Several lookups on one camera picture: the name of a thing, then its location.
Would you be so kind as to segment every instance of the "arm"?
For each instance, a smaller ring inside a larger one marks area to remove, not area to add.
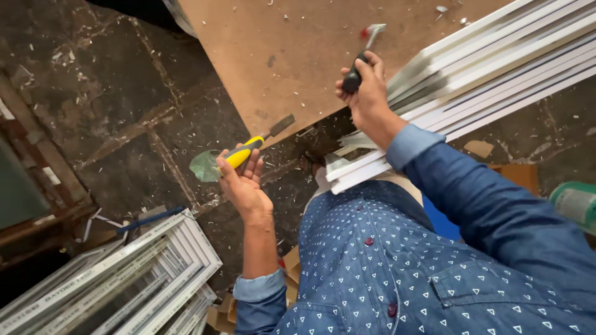
[[[574,291],[592,287],[596,254],[579,228],[546,201],[443,143],[443,136],[394,115],[386,103],[382,61],[365,55],[372,68],[356,62],[359,92],[343,92],[338,80],[336,95],[350,105],[356,127],[387,152],[387,161],[461,227],[465,241],[527,274]]]
[[[284,275],[277,264],[273,204],[259,187],[263,160],[251,153],[243,172],[221,156],[219,183],[244,221],[243,273],[236,280],[236,334],[269,334],[285,314]]]

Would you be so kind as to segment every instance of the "shirt cuff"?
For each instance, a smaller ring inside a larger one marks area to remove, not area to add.
[[[387,148],[387,161],[396,170],[404,167],[433,145],[445,142],[445,136],[408,124],[395,135]]]
[[[255,279],[244,279],[240,275],[234,286],[234,298],[243,302],[258,302],[272,296],[284,286],[284,273],[281,268],[270,275]]]

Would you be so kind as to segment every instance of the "dirty floor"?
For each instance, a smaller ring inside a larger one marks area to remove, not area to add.
[[[159,4],[152,6],[160,10]],[[141,20],[83,0],[4,8],[0,67],[102,214],[122,220],[142,207],[192,208],[224,263],[210,284],[219,292],[232,284],[242,264],[241,220],[218,185],[199,182],[188,165],[198,153],[231,148],[249,133],[201,43],[171,19],[120,9]],[[564,181],[596,184],[595,90],[596,78],[585,80],[452,145],[461,150],[479,139],[495,145],[487,159],[472,154],[481,162],[538,165],[545,197]],[[300,155],[328,153],[353,130],[344,109],[263,152],[263,188],[274,202],[281,255],[296,244],[300,214],[316,190],[296,169]]]

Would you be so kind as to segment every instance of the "blue denim shirt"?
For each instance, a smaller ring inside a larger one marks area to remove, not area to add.
[[[286,311],[281,270],[240,277],[237,334],[594,334],[596,256],[575,223],[413,125],[387,159],[467,244],[390,182],[321,194],[300,223],[298,302]]]

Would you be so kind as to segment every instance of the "man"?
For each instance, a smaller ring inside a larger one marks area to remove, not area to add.
[[[393,114],[383,62],[365,55],[372,66],[356,61],[359,91],[343,92],[338,80],[336,95],[467,244],[435,234],[420,204],[389,181],[322,193],[300,223],[299,298],[286,311],[262,161],[255,151],[236,174],[218,158],[245,229],[236,333],[595,334],[596,257],[576,224]]]

